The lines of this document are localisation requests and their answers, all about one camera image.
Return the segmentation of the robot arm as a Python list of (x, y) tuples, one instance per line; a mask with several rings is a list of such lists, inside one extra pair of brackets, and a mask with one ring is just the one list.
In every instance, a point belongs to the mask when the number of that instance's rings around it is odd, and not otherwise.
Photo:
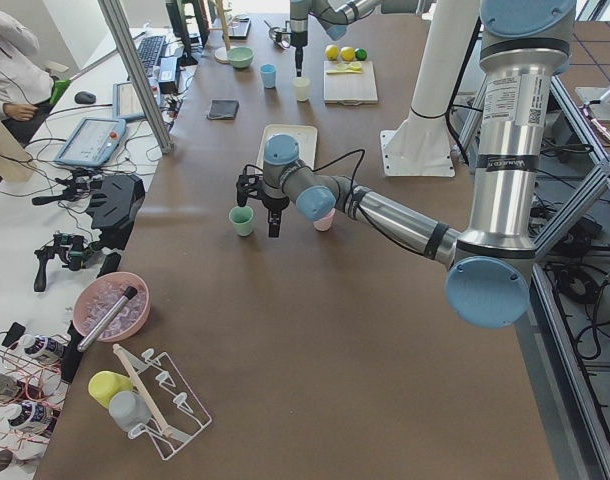
[(473, 43), (484, 81), (480, 144), (468, 227), (447, 224), (398, 204), (353, 177), (315, 173), (290, 135), (271, 136), (258, 174), (242, 173), (237, 202), (263, 203), (269, 233), (294, 205), (311, 221), (332, 210), (370, 224), (403, 249), (448, 268), (446, 296), (467, 322), (501, 328), (529, 306), (536, 247), (529, 213), (552, 78), (568, 64), (571, 1), (440, 1), (436, 5), (408, 118), (383, 135), (386, 172), (441, 176), (451, 161), (442, 121)]
[(409, 13), (420, 16), (427, 13), (432, 1), (425, 0), (355, 0), (343, 1), (335, 7), (327, 0), (295, 0), (289, 5), (287, 35), (295, 49), (296, 77), (303, 76), (304, 48), (308, 45), (308, 22), (312, 17), (323, 27), (332, 40), (345, 35), (347, 27), (379, 8), (383, 14)]

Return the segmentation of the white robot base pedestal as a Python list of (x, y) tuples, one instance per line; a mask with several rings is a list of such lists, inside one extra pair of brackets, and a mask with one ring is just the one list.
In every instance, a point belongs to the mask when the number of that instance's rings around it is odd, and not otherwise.
[(477, 35), (480, 3), (440, 0), (430, 21), (407, 118), (381, 132), (384, 174), (388, 177), (452, 177), (446, 114), (470, 40)]

